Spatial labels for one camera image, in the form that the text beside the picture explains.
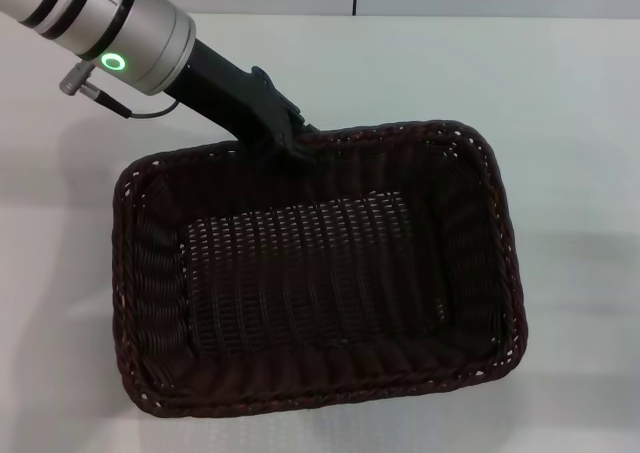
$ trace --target cable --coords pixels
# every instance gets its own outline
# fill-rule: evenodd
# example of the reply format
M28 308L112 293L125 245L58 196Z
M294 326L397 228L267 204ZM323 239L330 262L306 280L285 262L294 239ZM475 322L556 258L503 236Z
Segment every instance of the cable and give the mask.
M133 118L134 120L152 120L153 118L160 118L161 116L165 116L171 113L178 107L178 105L180 105L180 102L176 100L173 105L171 105L166 110L158 111L157 113L132 113L131 118Z

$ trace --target silver cylindrical joint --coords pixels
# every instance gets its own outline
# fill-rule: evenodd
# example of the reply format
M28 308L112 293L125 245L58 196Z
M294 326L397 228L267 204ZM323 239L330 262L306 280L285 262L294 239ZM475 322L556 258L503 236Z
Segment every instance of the silver cylindrical joint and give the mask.
M175 80L196 38L168 0L0 0L0 10L147 95Z

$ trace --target brown wicker basket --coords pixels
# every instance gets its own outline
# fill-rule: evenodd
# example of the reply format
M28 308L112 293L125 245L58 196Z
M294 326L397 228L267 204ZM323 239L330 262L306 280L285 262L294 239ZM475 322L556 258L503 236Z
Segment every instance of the brown wicker basket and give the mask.
M455 122L313 133L322 167L162 153L115 190L114 336L160 417L230 417L477 385L527 342L491 148Z

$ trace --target woven pattern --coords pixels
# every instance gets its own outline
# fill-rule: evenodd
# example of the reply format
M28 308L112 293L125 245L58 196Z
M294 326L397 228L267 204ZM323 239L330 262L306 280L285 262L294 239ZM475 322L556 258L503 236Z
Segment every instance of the woven pattern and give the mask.
M124 386L162 417L451 391L526 347L513 229L474 130L309 134L319 166L256 171L236 143L154 155L114 198Z

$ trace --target green led ring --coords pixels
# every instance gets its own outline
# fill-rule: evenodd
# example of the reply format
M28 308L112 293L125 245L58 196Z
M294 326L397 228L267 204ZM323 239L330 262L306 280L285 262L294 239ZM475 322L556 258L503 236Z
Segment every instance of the green led ring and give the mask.
M116 55L115 53L107 53L102 55L102 64L105 68L108 68L112 71L122 71L124 67L127 66L127 63L124 61L120 55Z

